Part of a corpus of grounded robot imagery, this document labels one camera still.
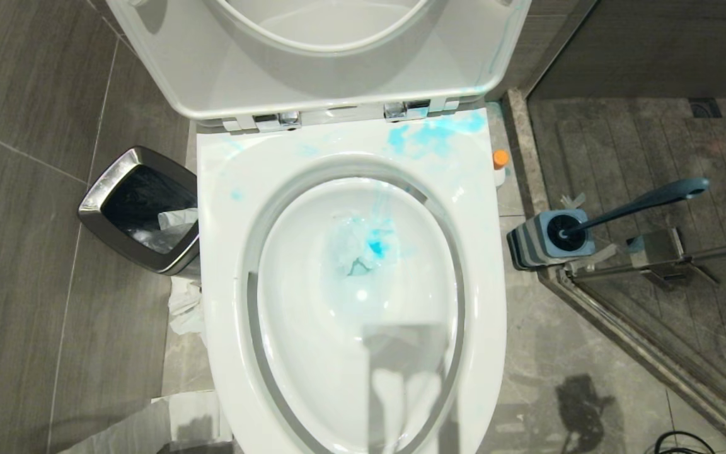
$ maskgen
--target shower floor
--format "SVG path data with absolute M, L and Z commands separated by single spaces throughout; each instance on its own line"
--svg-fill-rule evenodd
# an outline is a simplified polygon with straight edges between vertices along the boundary
M 529 109 L 552 209 L 584 193 L 591 218 L 654 187 L 704 176 L 711 190 L 594 229 L 597 247 L 677 227 L 688 252 L 726 245 L 726 100 L 722 118 L 694 118 L 685 98 L 532 100 Z M 628 263 L 619 253 L 602 264 Z M 693 279 L 664 291 L 642 276 L 582 287 L 640 328 L 680 365 L 726 394 L 726 261 L 703 267 L 719 285 Z

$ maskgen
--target toilet brush handle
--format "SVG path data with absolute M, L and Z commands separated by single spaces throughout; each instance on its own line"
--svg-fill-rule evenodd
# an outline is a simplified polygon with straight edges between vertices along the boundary
M 581 230 L 590 229 L 590 227 L 595 227 L 598 224 L 622 218 L 622 216 L 631 215 L 645 209 L 651 209 L 651 207 L 659 207 L 660 205 L 668 205 L 678 201 L 693 199 L 708 190 L 710 184 L 711 182 L 707 178 L 686 178 L 666 184 L 663 187 L 659 187 L 659 189 L 649 190 L 649 192 L 634 199 L 634 201 L 617 207 L 617 209 L 611 212 L 606 212 L 592 221 L 582 222 L 582 224 L 573 227 L 573 229 L 565 230 L 562 232 L 562 236 L 566 238 Z

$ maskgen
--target gray tile floor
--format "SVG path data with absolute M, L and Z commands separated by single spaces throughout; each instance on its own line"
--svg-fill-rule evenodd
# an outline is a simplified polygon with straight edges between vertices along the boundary
M 501 115 L 495 106 L 490 109 L 493 146 L 507 149 Z M 498 204 L 502 232 L 525 221 L 514 178 L 499 190 Z M 585 453 L 644 454 L 660 434 L 675 428 L 699 434 L 717 452 L 726 452 L 726 439 L 717 430 L 550 293 L 535 274 L 514 270 L 508 257 L 504 267 L 506 367 L 479 454 L 561 453 L 568 430 L 556 388 L 567 380 L 589 381 L 597 396 L 611 397 L 601 417 L 604 436 Z M 197 334 L 168 336 L 163 383 L 165 393 L 210 388 L 208 359 Z
M 134 144 L 183 163 L 187 127 L 86 0 L 0 1 L 0 453 L 58 451 L 161 393 L 170 280 L 76 212 Z
M 583 192 L 588 215 L 619 206 L 679 178 L 711 180 L 705 195 L 600 226 L 599 247 L 677 227 L 688 252 L 726 245 L 726 100 L 723 118 L 694 118 L 685 98 L 541 100 L 530 109 L 548 197 Z M 627 264 L 618 255 L 607 265 Z M 585 288 L 640 327 L 720 393 L 726 394 L 726 261 L 700 262 L 719 285 L 694 279 L 663 291 L 640 276 Z

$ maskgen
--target black cable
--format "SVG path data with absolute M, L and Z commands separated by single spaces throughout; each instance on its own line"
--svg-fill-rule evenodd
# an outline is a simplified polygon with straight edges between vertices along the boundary
M 705 446 L 706 449 L 708 449 L 708 454 L 715 454 L 713 448 L 711 448 L 708 443 L 705 443 L 705 440 L 700 439 L 700 437 L 697 437 L 694 434 L 685 431 L 671 431 L 662 434 L 662 436 L 657 438 L 657 442 L 654 443 L 654 454 L 702 454 L 702 452 L 694 451 L 693 449 L 689 448 L 668 448 L 666 449 L 666 451 L 660 451 L 660 446 L 662 446 L 663 442 L 666 441 L 666 439 L 670 436 L 686 436 L 695 439 L 697 442 L 702 443 L 702 445 Z

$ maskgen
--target floor drain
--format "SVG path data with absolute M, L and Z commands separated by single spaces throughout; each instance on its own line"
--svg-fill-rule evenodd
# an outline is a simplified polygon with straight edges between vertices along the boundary
M 721 118 L 721 111 L 714 98 L 688 98 L 694 118 Z

